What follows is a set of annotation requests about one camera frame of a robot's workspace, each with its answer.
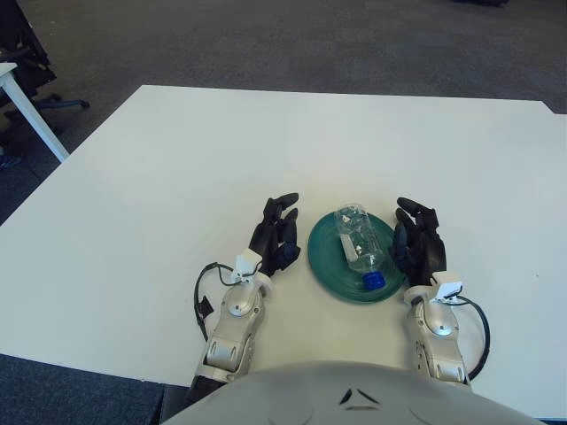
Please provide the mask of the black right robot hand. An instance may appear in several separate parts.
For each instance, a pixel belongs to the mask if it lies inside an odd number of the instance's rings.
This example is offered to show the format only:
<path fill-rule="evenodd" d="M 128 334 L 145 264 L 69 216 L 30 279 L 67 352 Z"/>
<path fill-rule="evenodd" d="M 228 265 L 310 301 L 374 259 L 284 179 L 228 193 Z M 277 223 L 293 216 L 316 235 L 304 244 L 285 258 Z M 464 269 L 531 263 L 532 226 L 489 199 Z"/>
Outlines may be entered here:
<path fill-rule="evenodd" d="M 429 286 L 432 275 L 447 270 L 445 245 L 434 209 L 399 197 L 390 255 L 410 286 Z"/>

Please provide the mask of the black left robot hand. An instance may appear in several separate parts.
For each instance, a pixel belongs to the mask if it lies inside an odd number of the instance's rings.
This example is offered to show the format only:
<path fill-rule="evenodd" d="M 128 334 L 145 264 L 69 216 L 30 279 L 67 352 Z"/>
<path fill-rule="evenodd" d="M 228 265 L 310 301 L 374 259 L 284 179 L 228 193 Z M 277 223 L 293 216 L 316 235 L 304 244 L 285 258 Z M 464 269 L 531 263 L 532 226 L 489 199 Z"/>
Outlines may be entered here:
<path fill-rule="evenodd" d="M 263 219 L 252 233 L 248 248 L 261 256 L 259 271 L 268 277 L 276 271 L 283 271 L 299 257 L 299 210 L 292 208 L 283 216 L 284 211 L 298 200 L 298 193 L 269 198 L 263 210 Z"/>

